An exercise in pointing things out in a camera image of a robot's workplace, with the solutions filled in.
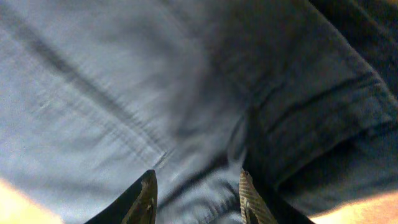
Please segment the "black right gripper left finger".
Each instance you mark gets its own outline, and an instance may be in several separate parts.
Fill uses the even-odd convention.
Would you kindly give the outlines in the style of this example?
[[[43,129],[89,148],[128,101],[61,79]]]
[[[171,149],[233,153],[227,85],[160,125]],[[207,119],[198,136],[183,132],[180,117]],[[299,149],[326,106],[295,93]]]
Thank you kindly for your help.
[[[150,169],[85,224],[155,224],[157,196],[157,177]]]

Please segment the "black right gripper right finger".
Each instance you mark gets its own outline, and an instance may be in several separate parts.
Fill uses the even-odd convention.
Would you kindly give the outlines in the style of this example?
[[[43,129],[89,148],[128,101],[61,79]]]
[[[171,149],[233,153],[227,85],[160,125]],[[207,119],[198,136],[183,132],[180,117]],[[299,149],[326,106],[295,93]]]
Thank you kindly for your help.
[[[267,184],[259,190],[249,172],[241,170],[239,202],[244,224],[314,224]]]

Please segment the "navy blue shorts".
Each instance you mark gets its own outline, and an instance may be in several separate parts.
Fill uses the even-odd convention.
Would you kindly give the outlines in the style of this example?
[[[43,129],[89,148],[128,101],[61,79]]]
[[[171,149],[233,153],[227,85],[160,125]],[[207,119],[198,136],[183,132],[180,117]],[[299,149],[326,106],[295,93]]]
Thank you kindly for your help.
[[[397,5],[1,2],[1,177],[84,223],[145,171],[157,223],[240,223],[241,166],[305,215],[397,190]]]

